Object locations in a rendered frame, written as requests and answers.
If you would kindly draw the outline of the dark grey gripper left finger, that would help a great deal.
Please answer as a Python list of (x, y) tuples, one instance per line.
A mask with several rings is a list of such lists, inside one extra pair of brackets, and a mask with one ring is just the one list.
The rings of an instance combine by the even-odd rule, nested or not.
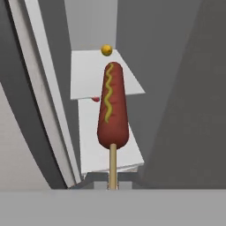
[(109, 174), (106, 172), (90, 172), (84, 179), (74, 185), (72, 189), (94, 189), (107, 190), (108, 189)]

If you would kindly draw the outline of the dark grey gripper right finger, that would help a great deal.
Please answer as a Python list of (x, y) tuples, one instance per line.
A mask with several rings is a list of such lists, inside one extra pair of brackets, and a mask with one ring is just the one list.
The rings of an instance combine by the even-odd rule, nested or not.
[(119, 190), (147, 189), (137, 172), (118, 172), (117, 180)]

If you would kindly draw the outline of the small yellow round fruit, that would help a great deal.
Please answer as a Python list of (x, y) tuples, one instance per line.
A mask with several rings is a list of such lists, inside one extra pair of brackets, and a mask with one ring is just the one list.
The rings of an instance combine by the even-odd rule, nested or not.
[(108, 57), (112, 54), (113, 48), (109, 44), (104, 44), (101, 47), (101, 52), (104, 56)]

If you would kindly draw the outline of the grey fridge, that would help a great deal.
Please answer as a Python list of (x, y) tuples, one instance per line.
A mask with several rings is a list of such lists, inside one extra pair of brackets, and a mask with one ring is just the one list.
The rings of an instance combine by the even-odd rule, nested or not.
[(119, 0), (118, 49), (144, 94), (127, 99), (159, 189), (226, 189), (226, 0)]

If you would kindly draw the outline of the hot dog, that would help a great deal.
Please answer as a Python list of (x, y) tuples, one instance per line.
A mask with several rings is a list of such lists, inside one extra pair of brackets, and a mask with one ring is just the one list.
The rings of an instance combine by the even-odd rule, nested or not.
[(99, 143), (109, 150), (109, 189), (117, 189), (117, 150), (129, 139), (129, 125), (122, 66), (110, 62), (104, 70), (97, 127)]

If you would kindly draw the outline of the grey fridge door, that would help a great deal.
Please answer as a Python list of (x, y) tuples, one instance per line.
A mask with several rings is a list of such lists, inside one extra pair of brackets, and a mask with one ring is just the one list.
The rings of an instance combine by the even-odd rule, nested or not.
[(52, 189), (75, 185), (34, 36), (18, 1), (0, 0), (0, 98), (9, 103), (25, 148)]

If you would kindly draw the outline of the white fridge shelf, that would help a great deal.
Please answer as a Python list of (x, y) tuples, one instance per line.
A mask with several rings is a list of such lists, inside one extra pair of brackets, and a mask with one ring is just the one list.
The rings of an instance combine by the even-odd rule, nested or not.
[(100, 96), (104, 69), (110, 62), (117, 62), (123, 67), (126, 94), (145, 93), (130, 67), (116, 49), (110, 56), (104, 56), (100, 50), (74, 50), (71, 67), (71, 99), (79, 100)]
[[(97, 124), (100, 103), (92, 99), (78, 101), (79, 105), (79, 145), (81, 174), (109, 171), (109, 150), (100, 145), (97, 139)], [(117, 171), (135, 169), (144, 164), (141, 152), (132, 129), (129, 140), (117, 151)]]

